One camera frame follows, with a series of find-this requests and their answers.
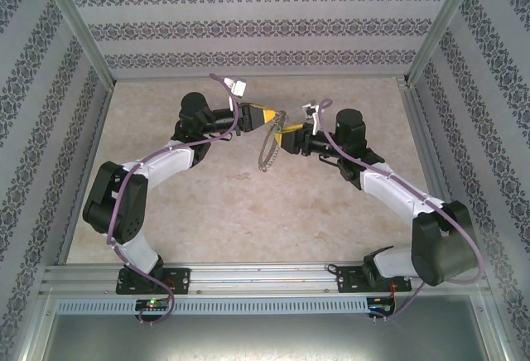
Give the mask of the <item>aluminium back frame beam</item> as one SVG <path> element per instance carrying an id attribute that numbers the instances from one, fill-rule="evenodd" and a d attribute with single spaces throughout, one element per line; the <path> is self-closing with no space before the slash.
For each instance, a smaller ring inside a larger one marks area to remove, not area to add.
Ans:
<path id="1" fill-rule="evenodd" d="M 398 79 L 408 80 L 407 75 L 397 74 L 381 74 L 381 75 L 236 75 L 236 78 L 245 80 L 258 79 Z M 135 77 L 135 78 L 121 78 L 116 79 L 116 83 L 151 83 L 151 82 L 175 82 L 175 81 L 195 81 L 195 80 L 209 80 L 206 76 L 166 76 L 166 77 Z"/>

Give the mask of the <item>aluminium frame post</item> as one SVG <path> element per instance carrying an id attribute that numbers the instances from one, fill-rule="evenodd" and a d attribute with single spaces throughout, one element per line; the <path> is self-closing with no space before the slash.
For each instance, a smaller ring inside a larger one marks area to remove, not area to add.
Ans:
<path id="1" fill-rule="evenodd" d="M 414 61 L 407 74 L 405 75 L 406 84 L 412 87 L 417 81 L 424 67 L 428 63 L 431 55 L 436 49 L 436 45 L 446 32 L 446 28 L 450 25 L 451 20 L 462 0 L 445 0 L 438 12 L 430 30 L 426 34 L 425 40 L 422 42 Z"/>
<path id="2" fill-rule="evenodd" d="M 81 44 L 84 53 L 90 60 L 90 63 L 99 75 L 99 78 L 105 83 L 107 89 L 114 88 L 116 79 L 114 78 L 104 55 L 99 49 L 87 23 L 82 17 L 80 10 L 77 8 L 74 0 L 55 0 L 63 17 L 67 21 L 70 29 Z"/>

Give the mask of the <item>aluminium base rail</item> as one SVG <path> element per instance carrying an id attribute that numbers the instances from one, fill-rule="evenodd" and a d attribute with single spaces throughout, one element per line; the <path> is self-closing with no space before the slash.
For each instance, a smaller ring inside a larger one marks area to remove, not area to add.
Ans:
<path id="1" fill-rule="evenodd" d="M 57 298 L 116 296 L 120 264 L 46 268 L 38 294 Z M 389 283 L 370 286 L 357 262 L 168 263 L 179 297 L 387 296 Z"/>

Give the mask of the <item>grey metal sheet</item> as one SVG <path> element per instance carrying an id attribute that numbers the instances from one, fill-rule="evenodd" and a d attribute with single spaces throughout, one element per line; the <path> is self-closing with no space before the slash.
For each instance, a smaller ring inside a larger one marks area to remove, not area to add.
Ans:
<path id="1" fill-rule="evenodd" d="M 61 315 L 45 361 L 490 361 L 469 321 L 373 323 L 361 315 Z"/>

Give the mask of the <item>aluminium side rail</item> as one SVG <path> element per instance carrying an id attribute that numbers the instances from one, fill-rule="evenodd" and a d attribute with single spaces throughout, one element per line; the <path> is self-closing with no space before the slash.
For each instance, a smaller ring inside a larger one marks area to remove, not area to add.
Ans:
<path id="1" fill-rule="evenodd" d="M 404 76 L 397 78 L 397 87 L 402 98 L 429 193 L 438 199 L 451 201 L 451 194 L 443 177 L 441 165 L 438 161 L 417 93 L 415 89 L 408 85 Z"/>

